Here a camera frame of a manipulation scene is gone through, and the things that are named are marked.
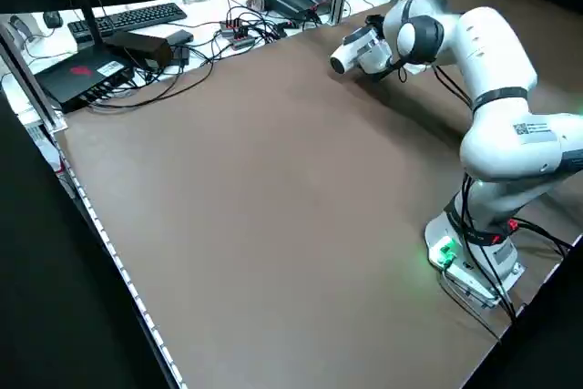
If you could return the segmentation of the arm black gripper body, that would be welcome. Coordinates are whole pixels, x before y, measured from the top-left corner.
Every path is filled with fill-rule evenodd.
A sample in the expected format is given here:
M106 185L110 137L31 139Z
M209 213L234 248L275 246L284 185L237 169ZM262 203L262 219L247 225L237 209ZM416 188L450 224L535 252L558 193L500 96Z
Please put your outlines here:
M388 67L385 67L384 69L382 69L378 72L366 73L365 75L369 78L370 81L379 82L379 81L383 80L385 77L387 77L388 75L390 75L391 73L393 73L394 71L395 71L395 66L389 65Z

